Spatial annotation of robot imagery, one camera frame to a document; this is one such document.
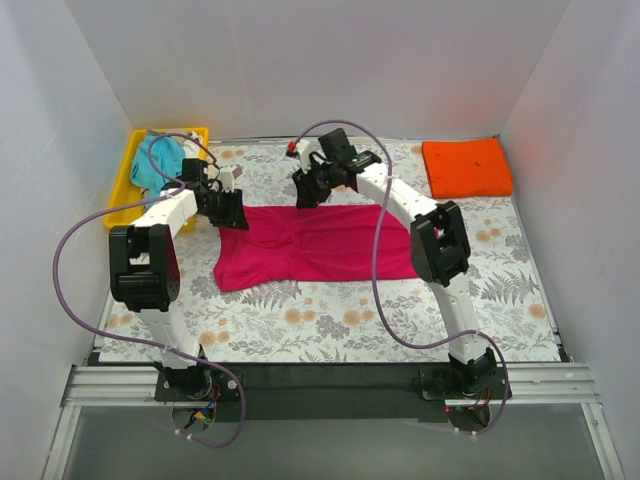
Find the magenta t shirt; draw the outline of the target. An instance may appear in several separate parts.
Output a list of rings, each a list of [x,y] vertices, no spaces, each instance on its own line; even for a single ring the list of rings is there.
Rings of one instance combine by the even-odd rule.
[[[271,281],[369,281],[379,214],[377,205],[249,207],[247,231],[220,231],[216,284],[231,292]]]

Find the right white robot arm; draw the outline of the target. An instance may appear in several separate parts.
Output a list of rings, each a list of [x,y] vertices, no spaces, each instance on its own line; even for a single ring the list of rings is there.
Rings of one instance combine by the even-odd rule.
[[[469,292],[471,249],[459,206],[439,203],[396,179],[389,152],[359,152],[341,128],[318,142],[319,150],[313,150],[298,137],[286,149],[300,165],[292,176],[297,208],[316,208],[333,189],[346,186],[378,204],[381,218],[392,216],[406,228],[411,266],[434,294],[445,325],[452,388],[464,397],[479,395],[496,371],[496,351],[480,330]]]

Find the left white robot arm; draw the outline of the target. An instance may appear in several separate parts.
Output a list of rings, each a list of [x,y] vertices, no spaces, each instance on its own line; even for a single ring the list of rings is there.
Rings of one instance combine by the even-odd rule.
[[[235,187],[241,174],[240,166],[225,166],[213,179],[205,161],[187,158],[182,174],[163,185],[141,217],[109,232],[112,296],[162,346],[158,369],[168,387],[193,400],[211,392],[213,377],[200,362],[205,358],[200,343],[173,306],[181,284],[174,237],[197,214],[218,228],[247,230],[243,192]]]

